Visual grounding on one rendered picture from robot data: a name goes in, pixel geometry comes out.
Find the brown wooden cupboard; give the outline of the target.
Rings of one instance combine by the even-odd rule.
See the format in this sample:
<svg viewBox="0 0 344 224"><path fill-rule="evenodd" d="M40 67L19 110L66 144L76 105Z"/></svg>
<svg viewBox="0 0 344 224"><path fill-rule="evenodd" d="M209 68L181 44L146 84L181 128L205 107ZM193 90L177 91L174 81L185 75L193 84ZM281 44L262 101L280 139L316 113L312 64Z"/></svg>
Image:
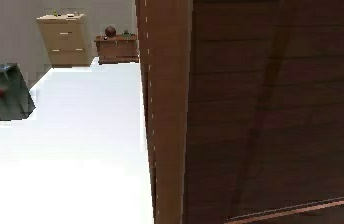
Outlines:
<svg viewBox="0 0 344 224"><path fill-rule="evenodd" d="M344 224L344 0L135 0L152 224Z"/></svg>

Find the dark brown low cabinet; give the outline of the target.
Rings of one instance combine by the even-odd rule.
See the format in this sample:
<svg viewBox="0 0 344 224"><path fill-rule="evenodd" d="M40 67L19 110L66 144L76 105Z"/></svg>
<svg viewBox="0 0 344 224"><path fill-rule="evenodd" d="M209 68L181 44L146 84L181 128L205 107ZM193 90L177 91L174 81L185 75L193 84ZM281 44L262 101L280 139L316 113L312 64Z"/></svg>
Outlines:
<svg viewBox="0 0 344 224"><path fill-rule="evenodd" d="M100 65L139 62L138 38L136 35L117 35L112 38L97 36L94 42Z"/></svg>

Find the light wooden chest of drawers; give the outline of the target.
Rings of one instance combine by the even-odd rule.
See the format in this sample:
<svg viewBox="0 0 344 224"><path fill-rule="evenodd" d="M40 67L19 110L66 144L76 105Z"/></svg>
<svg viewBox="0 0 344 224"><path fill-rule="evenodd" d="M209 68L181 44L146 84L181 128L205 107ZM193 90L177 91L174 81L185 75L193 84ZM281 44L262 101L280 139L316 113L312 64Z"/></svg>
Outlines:
<svg viewBox="0 0 344 224"><path fill-rule="evenodd" d="M84 14L45 15L37 19L53 67L88 67L92 62L91 40Z"/></svg>

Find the dark grey side table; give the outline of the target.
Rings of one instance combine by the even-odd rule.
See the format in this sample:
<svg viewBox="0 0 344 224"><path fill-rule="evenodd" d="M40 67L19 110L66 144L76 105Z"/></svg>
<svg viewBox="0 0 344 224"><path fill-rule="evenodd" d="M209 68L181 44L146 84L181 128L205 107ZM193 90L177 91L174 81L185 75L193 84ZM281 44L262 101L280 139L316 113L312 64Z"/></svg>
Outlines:
<svg viewBox="0 0 344 224"><path fill-rule="evenodd" d="M0 121L28 118L36 106L16 63L0 64L0 87L6 89L0 98Z"/></svg>

